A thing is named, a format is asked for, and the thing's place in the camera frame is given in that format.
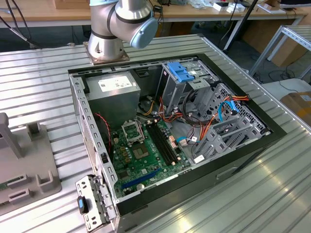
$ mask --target slotted aluminum surface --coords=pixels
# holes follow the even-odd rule
[[[311,26],[284,26],[282,32],[303,47],[311,50]]]
[[[197,35],[125,45],[131,61],[205,53],[287,133],[254,163],[212,189],[132,232],[310,232],[311,138],[306,125],[213,44]],[[34,120],[47,125],[62,191],[0,216],[0,232],[85,233],[75,182],[92,172],[69,89],[67,70],[90,66],[84,47],[0,54],[0,111],[11,129]]]

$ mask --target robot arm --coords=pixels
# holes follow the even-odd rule
[[[91,0],[92,34],[89,54],[98,60],[122,57],[122,40],[137,49],[146,47],[157,31],[148,0]]]

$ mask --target yellow wire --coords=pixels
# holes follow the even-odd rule
[[[148,111],[148,112],[146,112],[146,113],[144,113],[143,115],[144,115],[144,116],[149,115],[149,114],[152,112],[152,108],[153,108],[153,106],[154,106],[154,101],[152,101],[152,102],[151,102],[151,107],[150,107],[149,111]]]

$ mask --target ram slot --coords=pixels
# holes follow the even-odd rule
[[[178,160],[177,160],[177,157],[176,157],[173,149],[171,148],[171,146],[169,145],[169,143],[167,142],[167,140],[163,136],[163,134],[162,134],[161,130],[158,128],[158,126],[154,125],[154,124],[148,125],[147,131],[148,131],[151,139],[153,140],[156,148],[160,152],[162,158],[164,159],[164,162],[166,163],[166,165],[169,166],[172,164],[172,162],[177,163]]]

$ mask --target power supply label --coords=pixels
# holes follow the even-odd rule
[[[126,76],[103,79],[100,80],[98,84],[102,92],[113,91],[132,86],[131,82]]]

